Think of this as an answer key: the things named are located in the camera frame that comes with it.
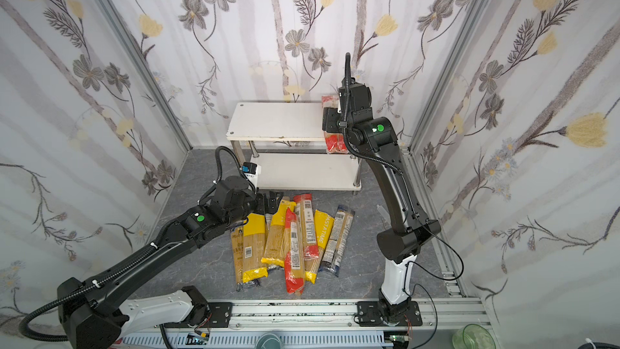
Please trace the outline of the red spaghetti pack with label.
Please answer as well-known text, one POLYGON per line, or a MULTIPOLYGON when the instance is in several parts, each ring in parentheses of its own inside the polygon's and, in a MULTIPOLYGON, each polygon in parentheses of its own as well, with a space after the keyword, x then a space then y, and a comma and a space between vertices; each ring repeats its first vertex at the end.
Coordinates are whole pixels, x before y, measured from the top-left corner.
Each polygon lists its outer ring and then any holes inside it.
MULTIPOLYGON (((337 95, 323 95, 321 97, 321 105, 324 110, 327 108, 336 108, 338 110, 339 106, 339 97, 337 95)), ((324 131, 325 144, 327 148, 327 153, 330 154, 347 154, 348 150, 346 149, 344 138, 341 133, 330 133, 324 131)))

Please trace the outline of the yellow-banded whole wheat pack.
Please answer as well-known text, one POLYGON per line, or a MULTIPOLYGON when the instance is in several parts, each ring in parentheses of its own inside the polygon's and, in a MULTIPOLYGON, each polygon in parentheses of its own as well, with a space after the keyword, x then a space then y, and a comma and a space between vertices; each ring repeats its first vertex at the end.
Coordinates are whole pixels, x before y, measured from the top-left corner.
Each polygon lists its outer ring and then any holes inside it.
POLYGON ((238 285, 256 284, 268 276, 262 262, 266 246, 266 219, 264 215, 251 213, 244 226, 231 232, 233 264, 238 285))

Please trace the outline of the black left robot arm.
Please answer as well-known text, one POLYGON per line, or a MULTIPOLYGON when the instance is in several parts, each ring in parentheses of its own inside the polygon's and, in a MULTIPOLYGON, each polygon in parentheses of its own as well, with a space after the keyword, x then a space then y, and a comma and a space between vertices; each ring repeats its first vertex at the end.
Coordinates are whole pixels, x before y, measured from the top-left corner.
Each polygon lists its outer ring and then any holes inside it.
POLYGON ((74 348, 111 346, 130 321, 121 305, 137 289, 226 231, 243 226, 251 214, 276 213, 283 195, 260 192, 242 176, 221 180, 140 250, 85 281, 71 278, 61 284, 56 300, 22 319, 19 333, 42 342, 68 341, 74 348))

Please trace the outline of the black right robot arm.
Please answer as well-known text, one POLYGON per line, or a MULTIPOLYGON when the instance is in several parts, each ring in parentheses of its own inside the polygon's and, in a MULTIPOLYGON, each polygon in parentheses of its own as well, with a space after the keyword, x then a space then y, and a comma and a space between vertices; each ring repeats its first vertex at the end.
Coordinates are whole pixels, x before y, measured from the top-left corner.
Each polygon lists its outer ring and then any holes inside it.
POLYGON ((439 239, 442 228, 438 220, 429 218, 414 194, 392 123, 384 116, 373 115, 371 90, 353 77, 349 53, 345 55, 338 97, 339 106, 323 112, 322 129, 341 134, 347 151, 367 162, 390 218, 390 227, 376 236, 386 259, 377 315, 374 317, 361 310, 358 323, 363 325, 375 320, 396 326, 402 321, 410 322, 412 268, 417 264, 421 248, 431 239, 439 239))

